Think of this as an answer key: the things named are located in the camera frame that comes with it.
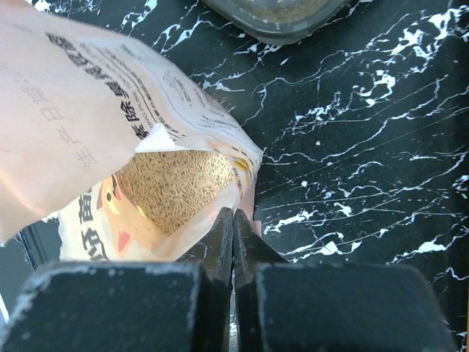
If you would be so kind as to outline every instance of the orange cartoon animal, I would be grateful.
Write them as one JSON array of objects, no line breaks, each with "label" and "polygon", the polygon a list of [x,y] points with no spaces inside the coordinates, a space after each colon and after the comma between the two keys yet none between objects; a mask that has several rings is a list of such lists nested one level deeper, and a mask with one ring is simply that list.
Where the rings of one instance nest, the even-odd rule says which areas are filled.
[{"label": "orange cartoon animal", "polygon": [[120,257],[125,256],[133,241],[145,249],[152,250],[167,238],[145,216],[143,210],[122,192],[114,175],[101,183],[96,207],[103,208],[106,213],[114,248]]}]

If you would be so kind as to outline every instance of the bag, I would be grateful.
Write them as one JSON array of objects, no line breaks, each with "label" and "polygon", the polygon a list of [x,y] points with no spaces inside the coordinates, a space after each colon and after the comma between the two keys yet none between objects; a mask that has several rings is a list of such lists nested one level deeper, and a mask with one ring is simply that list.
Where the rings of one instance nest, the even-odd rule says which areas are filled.
[{"label": "bag", "polygon": [[[19,0],[0,0],[0,30],[0,242],[58,210],[63,260],[175,260],[222,207],[243,199],[252,213],[261,150],[175,65],[138,40]],[[187,150],[223,155],[232,180],[163,235],[132,197],[116,198],[111,174],[135,153]]]}]

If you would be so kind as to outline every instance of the plastic bag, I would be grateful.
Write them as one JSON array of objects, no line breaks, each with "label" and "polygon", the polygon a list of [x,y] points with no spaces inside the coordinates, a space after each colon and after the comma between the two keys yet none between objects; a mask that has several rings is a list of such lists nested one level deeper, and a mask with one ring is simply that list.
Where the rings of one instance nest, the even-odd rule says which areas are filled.
[{"label": "plastic bag", "polygon": [[[22,1],[0,0],[0,30],[0,242],[59,210],[61,259],[175,260],[222,207],[252,207],[261,150],[151,48]],[[132,202],[130,220],[110,220],[100,190],[135,152],[176,150],[223,154],[233,181],[155,248],[118,253],[119,224],[147,224]]]}]

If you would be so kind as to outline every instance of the marble surface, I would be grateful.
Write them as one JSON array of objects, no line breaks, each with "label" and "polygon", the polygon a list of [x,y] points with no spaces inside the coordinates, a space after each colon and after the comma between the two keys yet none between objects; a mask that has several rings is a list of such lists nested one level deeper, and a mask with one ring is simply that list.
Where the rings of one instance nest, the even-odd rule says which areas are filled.
[{"label": "marble surface", "polygon": [[264,150],[263,238],[292,262],[413,265],[461,351],[469,278],[469,6],[353,0],[295,45],[259,43],[198,0],[39,0],[139,38]]}]

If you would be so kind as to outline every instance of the gray plastic container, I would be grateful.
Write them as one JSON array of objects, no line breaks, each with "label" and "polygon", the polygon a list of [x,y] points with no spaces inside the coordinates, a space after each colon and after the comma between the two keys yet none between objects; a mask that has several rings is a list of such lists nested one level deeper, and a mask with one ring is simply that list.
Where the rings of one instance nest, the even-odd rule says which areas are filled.
[{"label": "gray plastic container", "polygon": [[261,42],[285,45],[307,37],[350,0],[202,0]]}]

